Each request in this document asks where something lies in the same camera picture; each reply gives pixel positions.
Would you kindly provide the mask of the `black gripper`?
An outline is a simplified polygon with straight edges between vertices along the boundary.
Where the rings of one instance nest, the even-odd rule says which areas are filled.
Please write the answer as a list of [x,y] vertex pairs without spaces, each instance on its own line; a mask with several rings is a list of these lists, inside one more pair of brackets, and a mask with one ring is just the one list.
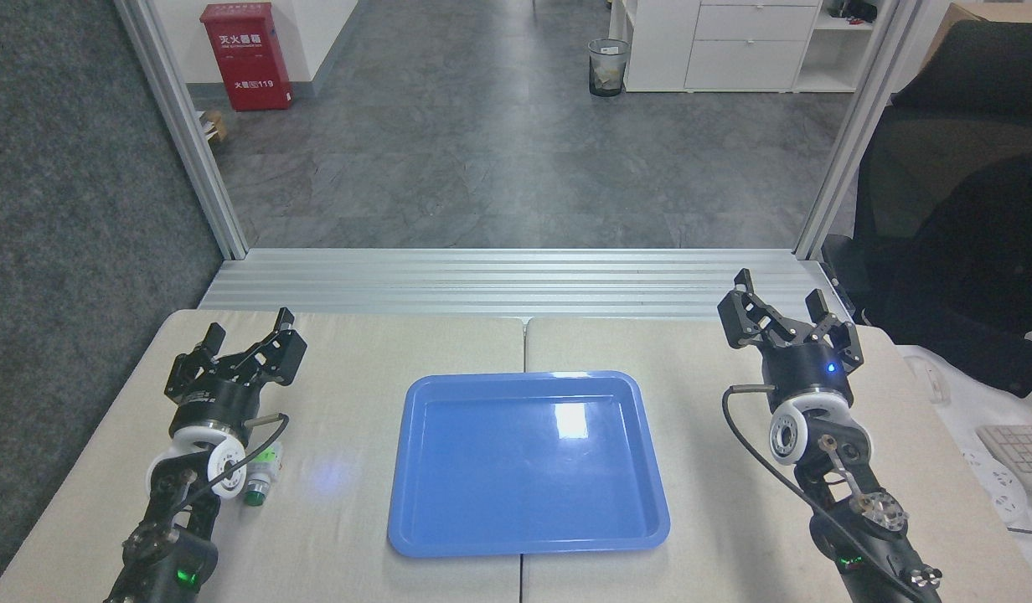
[[821,290],[811,291],[804,302],[813,325],[804,343],[797,344],[798,322],[755,294],[750,269],[738,271],[716,310],[732,348],[761,350],[762,378],[774,387],[767,395],[770,408],[814,389],[841,394],[850,407],[854,395],[848,375],[864,363],[857,328],[829,310]]
[[245,422],[258,416],[264,383],[287,386],[297,376],[307,352],[307,341],[294,328],[291,310],[282,307],[272,332],[243,353],[222,358],[222,378],[211,374],[226,331],[211,323],[192,352],[179,354],[165,384],[165,396],[178,405],[170,435],[179,429],[225,429],[234,436],[250,436]]

